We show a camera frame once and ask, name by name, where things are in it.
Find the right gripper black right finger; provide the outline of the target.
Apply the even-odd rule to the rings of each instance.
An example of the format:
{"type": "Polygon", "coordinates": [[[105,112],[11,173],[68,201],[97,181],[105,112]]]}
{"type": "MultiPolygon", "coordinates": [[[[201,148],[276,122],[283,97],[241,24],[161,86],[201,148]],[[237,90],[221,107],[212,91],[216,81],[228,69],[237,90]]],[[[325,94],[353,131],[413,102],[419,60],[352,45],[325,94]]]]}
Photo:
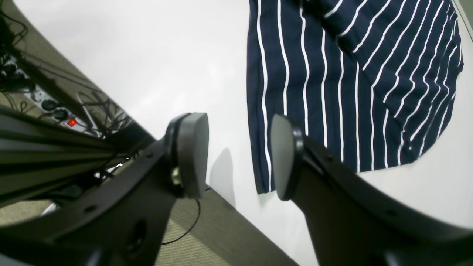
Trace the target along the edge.
{"type": "Polygon", "coordinates": [[[287,116],[273,116],[271,146],[275,191],[304,214],[320,266],[472,265],[471,229],[384,194],[287,116]]]}

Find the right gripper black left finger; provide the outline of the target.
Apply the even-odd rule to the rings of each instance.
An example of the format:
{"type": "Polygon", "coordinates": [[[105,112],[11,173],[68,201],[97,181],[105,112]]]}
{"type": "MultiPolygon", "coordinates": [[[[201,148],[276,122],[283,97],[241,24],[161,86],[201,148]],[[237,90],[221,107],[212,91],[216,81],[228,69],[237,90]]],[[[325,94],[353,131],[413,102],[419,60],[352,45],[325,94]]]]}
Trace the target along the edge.
{"type": "Polygon", "coordinates": [[[185,113],[119,164],[29,200],[66,201],[1,227],[2,266],[152,266],[176,199],[205,189],[208,116],[185,113]]]}

